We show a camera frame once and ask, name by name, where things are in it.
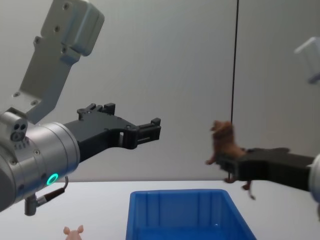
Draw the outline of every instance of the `blue container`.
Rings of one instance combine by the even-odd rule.
[[[137,191],[126,240],[256,240],[229,194],[219,189]]]

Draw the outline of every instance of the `green indicator light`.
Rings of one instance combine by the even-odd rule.
[[[57,173],[54,173],[54,174],[52,174],[52,175],[49,177],[48,181],[46,181],[46,184],[47,184],[47,185],[51,185],[51,184],[53,184],[55,181],[57,181],[58,178],[59,178],[59,175],[58,175]]]

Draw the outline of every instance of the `gray wall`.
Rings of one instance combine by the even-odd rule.
[[[244,147],[320,152],[320,89],[294,49],[320,36],[319,0],[240,0],[234,123]]]
[[[81,164],[74,181],[220,179],[205,165],[214,119],[231,116],[235,0],[92,0],[105,24],[77,63],[56,110],[66,123],[90,103],[116,103],[136,124],[162,118],[161,140],[109,149]],[[18,88],[50,0],[0,1],[1,99]]]

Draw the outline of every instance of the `white table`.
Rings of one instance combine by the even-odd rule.
[[[64,226],[75,230],[83,224],[83,240],[124,240],[130,193],[161,189],[227,190],[258,240],[319,239],[317,204],[308,192],[257,181],[252,188],[254,201],[241,185],[221,181],[70,183],[65,194],[38,208],[33,217],[24,216],[23,201],[0,213],[0,239],[64,240]],[[41,193],[61,186],[55,183]]]

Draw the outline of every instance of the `pink toy pig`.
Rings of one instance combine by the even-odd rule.
[[[65,227],[63,230],[63,233],[65,235],[68,235],[65,240],[82,240],[80,237],[80,234],[84,232],[84,226],[81,225],[78,227],[78,230],[76,231],[70,231],[68,227]]]

